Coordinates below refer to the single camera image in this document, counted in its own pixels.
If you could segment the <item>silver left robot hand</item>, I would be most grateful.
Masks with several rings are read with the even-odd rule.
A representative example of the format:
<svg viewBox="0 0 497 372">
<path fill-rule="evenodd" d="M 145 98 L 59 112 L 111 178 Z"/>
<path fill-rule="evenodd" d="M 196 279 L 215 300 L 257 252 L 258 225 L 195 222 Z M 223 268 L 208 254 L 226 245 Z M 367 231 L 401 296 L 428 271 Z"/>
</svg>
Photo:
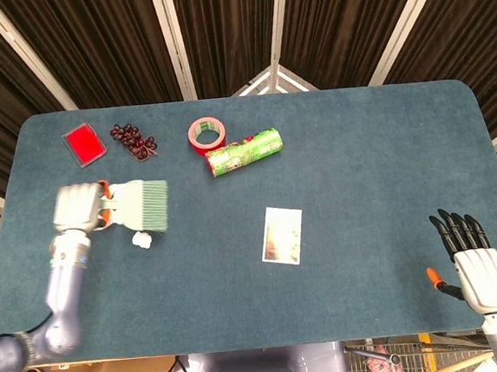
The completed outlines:
<svg viewBox="0 0 497 372">
<path fill-rule="evenodd" d="M 108 194 L 108 183 L 104 180 L 60 187 L 53 218 L 56 230 L 90 233 L 110 227 L 110 211 L 102 202 Z"/>
</svg>

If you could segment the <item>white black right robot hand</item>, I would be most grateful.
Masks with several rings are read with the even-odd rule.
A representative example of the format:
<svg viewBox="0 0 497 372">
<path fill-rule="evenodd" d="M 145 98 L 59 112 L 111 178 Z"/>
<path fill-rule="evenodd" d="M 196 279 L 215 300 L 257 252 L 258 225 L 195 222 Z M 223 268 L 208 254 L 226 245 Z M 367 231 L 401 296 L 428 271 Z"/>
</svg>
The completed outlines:
<svg viewBox="0 0 497 372">
<path fill-rule="evenodd" d="M 497 250 L 490 245 L 483 226 L 470 215 L 440 208 L 429 221 L 436 228 L 460 280 L 449 284 L 434 268 L 426 274 L 440 293 L 456 298 L 481 315 L 497 313 Z"/>
</svg>

